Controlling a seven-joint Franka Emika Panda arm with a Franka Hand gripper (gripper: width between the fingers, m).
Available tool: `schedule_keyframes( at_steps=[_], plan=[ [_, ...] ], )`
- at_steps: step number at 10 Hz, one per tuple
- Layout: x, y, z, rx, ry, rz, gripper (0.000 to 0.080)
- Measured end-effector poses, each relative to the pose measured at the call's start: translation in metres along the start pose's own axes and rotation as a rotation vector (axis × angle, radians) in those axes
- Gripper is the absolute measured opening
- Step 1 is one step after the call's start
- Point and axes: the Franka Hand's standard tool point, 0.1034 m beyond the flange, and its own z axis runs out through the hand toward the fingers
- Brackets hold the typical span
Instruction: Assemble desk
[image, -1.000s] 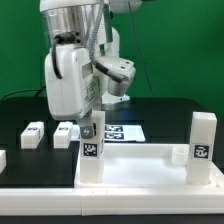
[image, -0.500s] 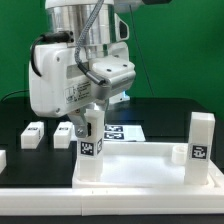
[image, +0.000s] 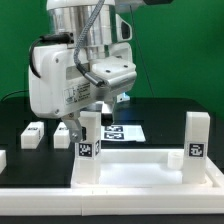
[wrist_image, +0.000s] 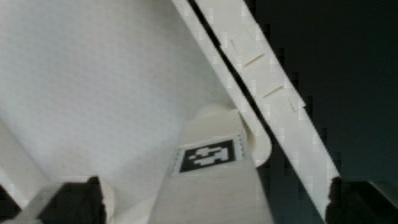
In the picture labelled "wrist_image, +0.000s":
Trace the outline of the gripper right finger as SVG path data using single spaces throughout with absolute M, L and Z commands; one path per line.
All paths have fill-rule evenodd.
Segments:
M 327 224 L 398 224 L 398 187 L 389 182 L 336 177 L 328 199 Z

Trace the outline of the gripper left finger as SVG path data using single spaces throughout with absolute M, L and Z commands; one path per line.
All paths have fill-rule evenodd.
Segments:
M 46 186 L 5 224 L 110 224 L 113 207 L 97 176 Z

